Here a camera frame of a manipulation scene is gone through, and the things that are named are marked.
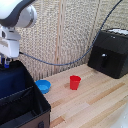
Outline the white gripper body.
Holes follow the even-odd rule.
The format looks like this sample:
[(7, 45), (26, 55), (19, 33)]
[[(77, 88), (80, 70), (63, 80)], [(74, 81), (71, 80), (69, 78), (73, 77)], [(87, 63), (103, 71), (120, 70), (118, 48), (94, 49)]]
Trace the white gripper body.
[(19, 40), (21, 36), (14, 28), (0, 28), (0, 53), (8, 58), (19, 56)]

